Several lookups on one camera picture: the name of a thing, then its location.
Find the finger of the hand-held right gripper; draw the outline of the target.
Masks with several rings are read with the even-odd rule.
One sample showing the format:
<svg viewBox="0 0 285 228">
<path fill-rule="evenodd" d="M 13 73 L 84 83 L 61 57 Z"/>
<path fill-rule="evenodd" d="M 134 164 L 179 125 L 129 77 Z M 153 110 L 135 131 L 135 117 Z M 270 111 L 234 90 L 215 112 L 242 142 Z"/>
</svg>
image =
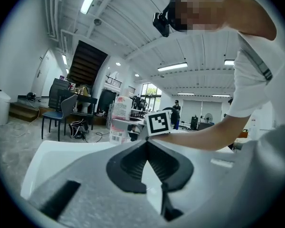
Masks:
<svg viewBox="0 0 285 228">
<path fill-rule="evenodd" d="M 133 125 L 133 121 L 113 118 L 111 124 L 117 129 L 127 129 L 129 125 Z"/>
</svg>

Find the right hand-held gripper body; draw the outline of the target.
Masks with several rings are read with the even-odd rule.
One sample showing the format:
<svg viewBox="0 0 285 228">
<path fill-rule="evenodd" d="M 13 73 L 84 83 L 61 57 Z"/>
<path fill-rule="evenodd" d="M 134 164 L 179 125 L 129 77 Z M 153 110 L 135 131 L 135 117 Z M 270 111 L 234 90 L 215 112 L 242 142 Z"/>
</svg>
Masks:
<svg viewBox="0 0 285 228">
<path fill-rule="evenodd" d="M 128 124 L 130 141 L 170 133 L 172 130 L 169 110 L 148 113 L 142 121 Z"/>
</svg>

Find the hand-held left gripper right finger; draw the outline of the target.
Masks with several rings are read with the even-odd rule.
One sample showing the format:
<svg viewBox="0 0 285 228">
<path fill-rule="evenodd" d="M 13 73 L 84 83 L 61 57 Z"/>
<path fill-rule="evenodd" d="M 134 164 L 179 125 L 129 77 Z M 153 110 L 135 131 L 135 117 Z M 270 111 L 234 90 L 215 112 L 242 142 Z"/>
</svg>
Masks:
<svg viewBox="0 0 285 228">
<path fill-rule="evenodd" d="M 183 189 L 170 192 L 182 215 L 166 221 L 150 211 L 149 228 L 248 228 L 285 189 L 285 126 L 249 141 L 236 153 L 208 152 L 164 143 L 191 160 Z"/>
</svg>

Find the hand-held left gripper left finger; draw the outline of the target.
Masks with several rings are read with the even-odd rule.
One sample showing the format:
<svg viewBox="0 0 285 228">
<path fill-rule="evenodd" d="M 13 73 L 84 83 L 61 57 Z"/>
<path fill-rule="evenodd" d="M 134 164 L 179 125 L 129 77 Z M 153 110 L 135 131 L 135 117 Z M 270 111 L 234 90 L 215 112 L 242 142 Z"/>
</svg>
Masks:
<svg viewBox="0 0 285 228">
<path fill-rule="evenodd" d="M 158 228 L 162 218 L 145 194 L 123 192 L 108 161 L 133 146 L 44 141 L 23 182 L 27 211 L 43 228 Z"/>
</svg>

